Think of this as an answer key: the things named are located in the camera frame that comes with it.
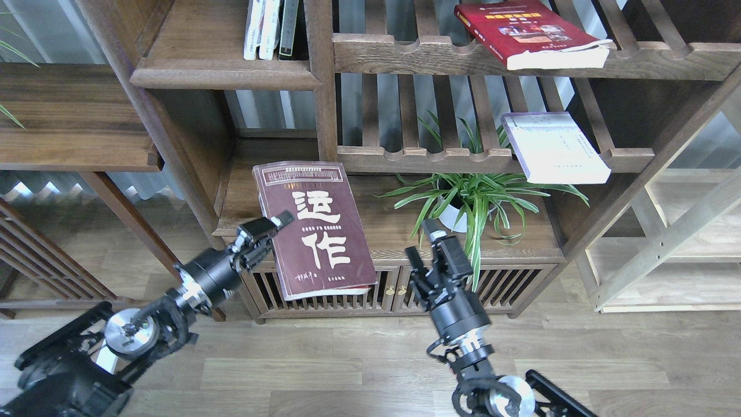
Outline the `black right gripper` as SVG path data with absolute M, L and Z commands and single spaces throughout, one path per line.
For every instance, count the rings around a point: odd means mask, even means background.
M 460 242 L 455 236 L 447 235 L 437 219 L 425 219 L 421 228 L 432 244 L 433 265 L 426 268 L 417 248 L 407 247 L 410 287 L 429 313 L 441 344 L 479 348 L 483 345 L 483 332 L 491 322 L 479 299 L 466 288 L 472 266 Z

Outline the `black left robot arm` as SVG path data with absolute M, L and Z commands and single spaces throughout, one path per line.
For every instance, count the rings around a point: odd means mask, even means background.
M 22 353 L 16 398 L 3 416 L 117 416 L 133 383 L 156 361 L 195 343 L 197 314 L 212 315 L 293 221 L 288 211 L 240 225 L 236 241 L 176 264 L 182 285 L 141 309 L 114 312 L 101 302 Z

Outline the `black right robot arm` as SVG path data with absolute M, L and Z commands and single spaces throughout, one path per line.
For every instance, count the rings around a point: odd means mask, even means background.
M 415 247 L 406 248 L 410 287 L 438 333 L 428 355 L 449 367 L 457 385 L 452 404 L 460 416 L 591 416 L 588 407 L 535 370 L 525 378 L 497 375 L 489 361 L 493 348 L 483 332 L 490 319 L 480 300 L 466 288 L 473 268 L 460 242 L 438 221 L 423 221 L 431 243 L 432 267 L 423 265 Z

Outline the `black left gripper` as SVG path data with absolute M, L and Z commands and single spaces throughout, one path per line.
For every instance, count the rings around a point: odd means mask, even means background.
M 240 225 L 236 240 L 218 251 L 209 248 L 187 264 L 176 264 L 182 285 L 174 290 L 178 305 L 219 305 L 239 286 L 240 272 L 259 265 L 272 249 L 276 230 L 285 229 L 294 215 L 284 210 L 270 219 Z

